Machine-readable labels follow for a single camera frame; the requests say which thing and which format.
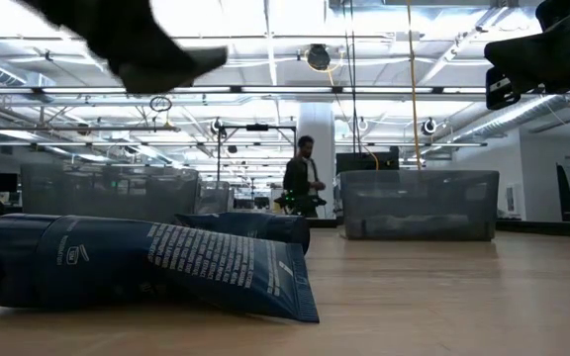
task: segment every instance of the pillar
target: pillar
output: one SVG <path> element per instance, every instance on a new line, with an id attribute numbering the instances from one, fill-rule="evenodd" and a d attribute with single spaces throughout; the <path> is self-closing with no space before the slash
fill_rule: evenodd
<path id="1" fill-rule="evenodd" d="M 309 135 L 314 139 L 312 158 L 316 162 L 318 178 L 327 185 L 320 192 L 327 205 L 318 207 L 320 219 L 335 219 L 333 212 L 333 178 L 335 177 L 335 125 L 332 103 L 301 103 L 296 134 L 300 138 Z"/>

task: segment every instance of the gray storage bin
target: gray storage bin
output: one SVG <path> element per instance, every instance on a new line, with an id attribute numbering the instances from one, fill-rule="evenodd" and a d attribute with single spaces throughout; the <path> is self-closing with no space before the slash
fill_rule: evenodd
<path id="1" fill-rule="evenodd" d="M 351 171 L 335 179 L 349 239 L 491 240 L 496 171 Z"/>
<path id="2" fill-rule="evenodd" d="M 193 214 L 199 174 L 192 169 L 92 165 L 21 166 L 23 211 L 170 223 Z"/>
<path id="3" fill-rule="evenodd" d="M 201 182 L 195 214 L 229 212 L 231 189 L 228 182 Z"/>

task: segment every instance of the fluorescent light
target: fluorescent light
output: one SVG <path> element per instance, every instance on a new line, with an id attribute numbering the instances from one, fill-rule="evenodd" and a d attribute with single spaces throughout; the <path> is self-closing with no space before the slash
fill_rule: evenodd
<path id="1" fill-rule="evenodd" d="M 30 146 L 29 142 L 0 142 L 0 146 Z"/>
<path id="2" fill-rule="evenodd" d="M 92 145 L 95 146 L 139 146 L 142 145 L 141 142 L 92 142 Z"/>
<path id="3" fill-rule="evenodd" d="M 431 93 L 432 88 L 416 88 L 416 93 Z M 344 88 L 344 93 L 352 93 L 353 88 Z M 410 94 L 413 92 L 413 88 L 411 87 L 355 87 L 355 93 L 363 93 L 363 94 Z"/>
<path id="4" fill-rule="evenodd" d="M 67 152 L 67 151 L 64 150 L 64 149 L 60 149 L 60 148 L 58 148 L 58 147 L 48 147 L 47 149 L 49 149 L 49 150 L 52 151 L 52 152 L 59 153 L 59 154 L 71 155 L 71 153 Z"/>
<path id="5" fill-rule="evenodd" d="M 444 88 L 443 94 L 485 94 L 485 88 Z"/>
<path id="6" fill-rule="evenodd" d="M 69 87 L 69 88 L 42 88 L 46 94 L 125 94 L 122 87 Z"/>
<path id="7" fill-rule="evenodd" d="M 230 93 L 230 87 L 209 87 L 209 86 L 197 86 L 190 88 L 175 88 L 173 93 Z"/>
<path id="8" fill-rule="evenodd" d="M 13 138 L 27 139 L 27 140 L 33 140 L 33 139 L 39 138 L 37 135 L 32 134 L 32 133 L 14 131 L 14 130 L 0 130 L 0 134 L 6 135 L 9 137 L 13 137 Z"/>
<path id="9" fill-rule="evenodd" d="M 107 158 L 105 156 L 101 156 L 101 155 L 96 155 L 96 154 L 76 154 L 78 157 L 83 158 L 83 159 L 87 159 L 90 161 L 94 161 L 94 162 L 107 162 L 110 161 L 110 158 Z"/>
<path id="10" fill-rule="evenodd" d="M 243 93 L 331 93 L 333 89 L 331 87 L 278 87 L 278 86 L 267 86 L 267 87 L 241 87 L 241 92 Z"/>
<path id="11" fill-rule="evenodd" d="M 40 146 L 84 146 L 85 142 L 37 142 Z"/>
<path id="12" fill-rule="evenodd" d="M 482 147 L 486 146 L 486 142 L 467 142 L 467 143 L 433 143 L 434 146 L 441 147 Z"/>

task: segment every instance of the wooden floor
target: wooden floor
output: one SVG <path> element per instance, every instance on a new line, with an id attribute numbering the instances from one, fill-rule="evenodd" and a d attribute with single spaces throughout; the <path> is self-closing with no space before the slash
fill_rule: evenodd
<path id="1" fill-rule="evenodd" d="M 570 356 L 570 238 L 353 242 L 317 231 L 321 324 L 137 307 L 0 309 L 0 355 Z"/>

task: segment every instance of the man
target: man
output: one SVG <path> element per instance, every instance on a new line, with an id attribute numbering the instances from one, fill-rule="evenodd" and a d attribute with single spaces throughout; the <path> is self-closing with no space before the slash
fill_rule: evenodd
<path id="1" fill-rule="evenodd" d="M 86 39 L 128 93 L 159 94 L 192 86 L 228 59 L 225 46 L 180 48 L 155 21 L 149 0 L 21 1 Z"/>
<path id="2" fill-rule="evenodd" d="M 316 162 L 312 159 L 314 139 L 304 135 L 298 139 L 298 154 L 287 163 L 283 189 L 290 191 L 301 204 L 301 214 L 306 218 L 317 218 L 316 206 L 308 198 L 318 196 L 326 186 L 318 180 Z"/>

